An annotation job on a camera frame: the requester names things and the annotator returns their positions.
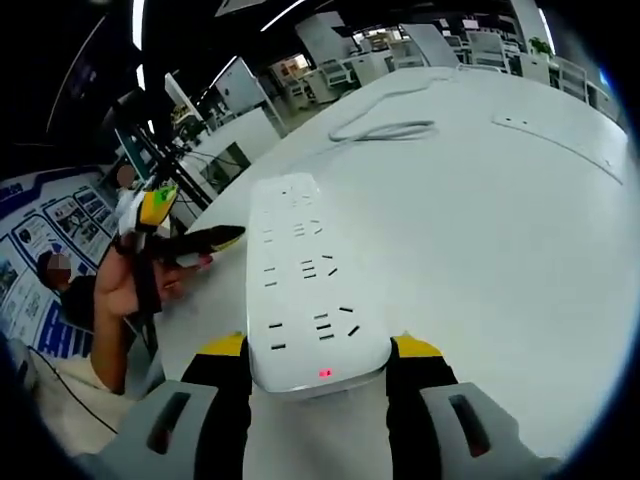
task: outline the office desk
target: office desk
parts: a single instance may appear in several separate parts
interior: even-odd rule
[[[247,225],[251,187],[311,172],[332,221],[387,320],[437,345],[520,423],[539,455],[566,457],[611,393],[635,332],[640,185],[627,137],[563,92],[510,75],[460,71],[395,97],[348,128],[435,120],[418,141],[330,147],[329,130],[385,92],[446,68],[400,70],[355,91],[287,136],[193,228]],[[568,148],[491,122],[510,116],[609,162],[618,183]],[[167,378],[207,340],[245,326],[246,240],[216,257],[184,301],[158,316]],[[391,478],[384,378],[332,397],[282,404],[257,388],[247,479]]]

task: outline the white table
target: white table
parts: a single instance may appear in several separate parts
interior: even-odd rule
[[[595,421],[624,365],[640,291],[640,185],[627,137],[588,105],[510,75],[461,71],[377,106],[355,132],[433,119],[411,142],[370,142],[308,159],[327,132],[384,92],[445,68],[404,69],[324,110],[237,179],[194,224],[246,225],[259,179],[313,173],[389,334],[442,349],[520,423],[539,455],[566,457]],[[572,151],[491,122],[544,125]],[[208,339],[245,330],[246,240],[220,254],[158,318],[162,363],[179,379]],[[391,478],[384,378],[350,393],[281,404],[254,390],[247,479]]]

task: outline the ceiling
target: ceiling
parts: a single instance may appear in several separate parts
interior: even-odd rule
[[[293,0],[266,0],[222,17],[215,13],[229,0],[146,0],[140,52],[131,41],[132,1],[37,0],[16,6],[14,18],[24,26],[9,52],[10,161],[0,178],[112,162],[111,138],[100,125],[112,102],[136,88],[140,62],[150,116],[168,125],[166,72],[177,72],[187,94],[198,95],[233,55],[259,71],[305,51],[294,27],[316,11],[338,10],[354,30],[427,21],[442,12],[511,14],[509,0],[306,0],[260,33]]]

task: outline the person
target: person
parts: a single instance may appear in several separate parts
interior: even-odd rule
[[[132,241],[130,237],[124,242]],[[78,369],[91,384],[122,394],[127,371],[129,327],[125,317],[139,310],[131,258],[118,253],[111,245],[97,275],[77,277],[69,282],[70,265],[66,257],[49,255],[38,259],[38,276],[46,286],[61,291],[63,312],[73,317],[72,323],[91,325],[93,343],[89,360]],[[153,262],[156,288],[164,303],[184,295],[184,281],[211,263],[210,255],[202,255],[199,264],[189,268]]]

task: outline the office room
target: office room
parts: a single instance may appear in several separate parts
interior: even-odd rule
[[[620,463],[637,119],[609,26],[560,3],[30,5],[9,420],[78,478]]]

